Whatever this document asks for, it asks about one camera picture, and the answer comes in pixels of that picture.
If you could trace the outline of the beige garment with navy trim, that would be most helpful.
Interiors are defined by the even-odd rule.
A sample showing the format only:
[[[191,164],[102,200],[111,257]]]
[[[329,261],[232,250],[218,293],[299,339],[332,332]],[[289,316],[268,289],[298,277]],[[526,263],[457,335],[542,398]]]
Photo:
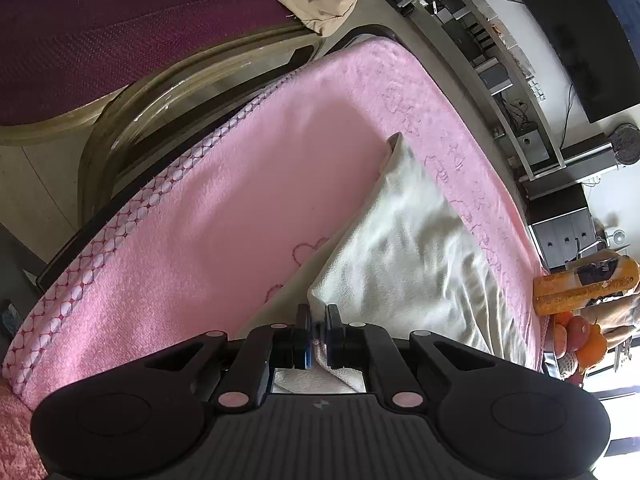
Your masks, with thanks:
[[[335,304],[346,322],[405,338],[428,330],[535,368],[539,324],[532,285],[539,260],[506,191],[441,188],[399,134],[372,193],[258,316],[291,322]]]

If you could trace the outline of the pink dog-print towel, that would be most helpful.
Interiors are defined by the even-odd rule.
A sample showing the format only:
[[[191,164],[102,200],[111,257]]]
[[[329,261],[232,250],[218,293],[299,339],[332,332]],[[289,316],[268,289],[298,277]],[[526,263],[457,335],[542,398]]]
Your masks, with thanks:
[[[441,188],[509,193],[392,40],[280,79],[101,221],[26,316],[2,364],[2,477],[46,476],[29,423],[49,393],[206,330],[267,323],[269,299],[372,193],[396,133]]]

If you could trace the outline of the orange juice bottle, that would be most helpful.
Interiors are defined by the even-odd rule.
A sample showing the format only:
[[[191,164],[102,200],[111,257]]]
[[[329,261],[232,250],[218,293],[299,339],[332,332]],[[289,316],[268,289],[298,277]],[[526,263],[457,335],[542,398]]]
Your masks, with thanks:
[[[535,278],[534,310],[540,315],[580,310],[622,298],[639,284],[639,266],[633,258],[618,256]]]

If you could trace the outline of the upper red apple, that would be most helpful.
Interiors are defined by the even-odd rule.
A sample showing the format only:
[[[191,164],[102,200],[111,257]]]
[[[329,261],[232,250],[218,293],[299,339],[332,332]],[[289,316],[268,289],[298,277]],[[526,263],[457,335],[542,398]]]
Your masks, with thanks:
[[[590,330],[591,324],[583,316],[573,316],[566,326],[567,351],[576,352],[581,349],[589,339]]]

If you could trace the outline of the large orange citrus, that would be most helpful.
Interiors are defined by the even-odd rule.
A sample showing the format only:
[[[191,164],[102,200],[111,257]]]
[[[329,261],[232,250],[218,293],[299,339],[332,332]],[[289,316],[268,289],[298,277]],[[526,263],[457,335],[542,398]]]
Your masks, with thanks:
[[[586,342],[576,351],[579,367],[588,370],[599,364],[606,352],[608,352],[608,341],[602,335],[600,325],[592,324]]]

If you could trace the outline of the dark drawer cabinet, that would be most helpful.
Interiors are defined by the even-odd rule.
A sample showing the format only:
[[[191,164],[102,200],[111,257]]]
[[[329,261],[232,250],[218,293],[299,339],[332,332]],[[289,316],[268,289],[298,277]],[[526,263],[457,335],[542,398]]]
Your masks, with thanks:
[[[527,226],[544,267],[550,272],[594,254],[597,231],[581,184],[535,198],[529,203]]]

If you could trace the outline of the beige fleece coat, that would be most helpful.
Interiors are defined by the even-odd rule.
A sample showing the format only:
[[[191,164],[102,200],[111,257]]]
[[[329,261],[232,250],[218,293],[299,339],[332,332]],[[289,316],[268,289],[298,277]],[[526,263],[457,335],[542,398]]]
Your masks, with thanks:
[[[585,307],[580,315],[589,323],[599,324],[608,348],[615,348],[639,330],[639,295]]]

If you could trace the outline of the silver box on stand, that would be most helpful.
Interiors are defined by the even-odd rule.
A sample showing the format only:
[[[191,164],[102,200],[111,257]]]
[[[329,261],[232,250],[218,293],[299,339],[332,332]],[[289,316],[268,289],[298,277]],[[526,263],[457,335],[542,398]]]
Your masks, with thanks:
[[[496,96],[513,86],[508,71],[498,58],[490,58],[477,65],[475,71],[491,96]]]

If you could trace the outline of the metal tv stand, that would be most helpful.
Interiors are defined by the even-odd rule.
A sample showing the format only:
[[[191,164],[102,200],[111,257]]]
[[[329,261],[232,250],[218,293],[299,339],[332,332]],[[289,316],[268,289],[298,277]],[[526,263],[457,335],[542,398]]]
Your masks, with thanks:
[[[468,90],[523,181],[566,167],[528,59],[488,0],[387,0],[426,36]]]

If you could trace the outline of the maroon banquet chair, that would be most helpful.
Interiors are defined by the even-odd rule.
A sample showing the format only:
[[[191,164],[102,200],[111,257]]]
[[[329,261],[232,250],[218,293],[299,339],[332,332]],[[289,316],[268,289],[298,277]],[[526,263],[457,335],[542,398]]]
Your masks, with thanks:
[[[78,221],[86,224],[113,212],[124,170],[280,70],[146,140],[143,131],[165,110],[264,56],[288,53],[295,70],[321,46],[277,0],[1,0],[1,141],[38,144],[90,128],[77,187]]]

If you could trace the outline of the wall-mounted black television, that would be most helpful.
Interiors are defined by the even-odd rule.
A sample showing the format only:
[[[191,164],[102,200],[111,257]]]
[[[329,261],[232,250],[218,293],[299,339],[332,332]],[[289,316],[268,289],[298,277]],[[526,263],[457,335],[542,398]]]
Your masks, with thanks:
[[[639,0],[521,0],[590,122],[639,103]]]

